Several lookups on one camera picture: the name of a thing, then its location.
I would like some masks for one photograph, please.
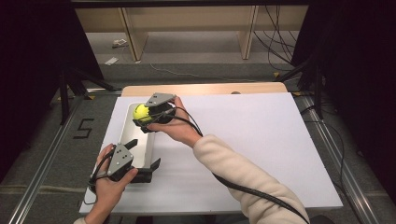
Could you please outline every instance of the yellow ball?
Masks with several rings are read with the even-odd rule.
[[[134,109],[134,119],[138,119],[142,122],[151,120],[149,116],[149,108],[145,107],[145,105],[138,105]]]

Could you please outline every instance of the white table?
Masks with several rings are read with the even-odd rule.
[[[180,95],[204,134],[214,133],[292,189],[306,208],[343,206],[289,93]],[[117,143],[127,107],[149,96],[120,97],[103,146]],[[153,160],[162,163],[148,184],[129,185],[114,214],[234,213],[237,202],[191,149],[156,133]],[[94,195],[87,191],[86,202]],[[79,212],[87,214],[91,205]]]

